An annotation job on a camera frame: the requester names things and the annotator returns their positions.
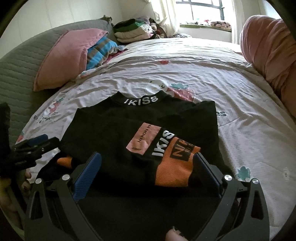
metal screw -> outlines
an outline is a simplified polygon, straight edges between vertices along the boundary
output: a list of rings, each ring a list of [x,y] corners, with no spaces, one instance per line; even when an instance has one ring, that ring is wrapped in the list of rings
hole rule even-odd
[[[232,176],[230,176],[230,175],[225,175],[224,178],[225,178],[226,181],[231,181],[232,180]]]
[[[39,184],[41,182],[42,182],[42,179],[41,178],[37,178],[36,181],[35,181],[36,184]]]
[[[69,174],[65,174],[64,176],[62,176],[62,179],[63,179],[64,181],[69,180],[69,178],[70,178],[70,175],[69,175]]]
[[[254,179],[252,180],[252,182],[253,182],[254,184],[258,184],[258,183],[259,183],[258,179],[256,179],[256,178],[254,178]]]

pink fabric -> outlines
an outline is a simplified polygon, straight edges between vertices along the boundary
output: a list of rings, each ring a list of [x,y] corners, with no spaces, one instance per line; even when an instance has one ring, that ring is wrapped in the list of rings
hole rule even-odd
[[[86,70],[87,50],[107,31],[97,28],[68,31],[43,60],[34,82],[34,91],[61,87]]]
[[[245,59],[266,79],[296,117],[296,41],[282,19],[255,15],[241,32]]]

white wall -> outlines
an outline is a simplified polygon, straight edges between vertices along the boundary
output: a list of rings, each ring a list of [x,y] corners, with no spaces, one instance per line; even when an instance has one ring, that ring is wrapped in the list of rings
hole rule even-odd
[[[151,3],[145,0],[119,0],[123,20],[147,15],[155,19]]]
[[[243,10],[244,10],[245,21],[253,15],[261,14],[258,0],[241,0],[241,1],[242,1]]]
[[[179,33],[191,35],[193,38],[231,42],[231,32],[212,28],[180,28]]]
[[[266,0],[258,0],[260,12],[262,15],[267,15],[275,19],[281,18],[281,16],[277,13],[277,11],[270,5]]]
[[[123,20],[120,0],[29,0],[0,38],[0,58],[27,39],[51,28],[106,16]]]

window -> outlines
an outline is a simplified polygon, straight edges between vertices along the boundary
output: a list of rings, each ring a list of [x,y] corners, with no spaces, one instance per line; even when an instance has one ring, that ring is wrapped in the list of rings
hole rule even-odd
[[[224,20],[222,0],[176,0],[177,14],[186,21]]]

pink label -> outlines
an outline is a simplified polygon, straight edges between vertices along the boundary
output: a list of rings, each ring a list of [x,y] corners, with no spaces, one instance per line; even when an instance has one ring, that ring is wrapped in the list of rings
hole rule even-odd
[[[130,152],[143,155],[159,131],[159,126],[143,123],[130,143],[126,146],[126,149]]]

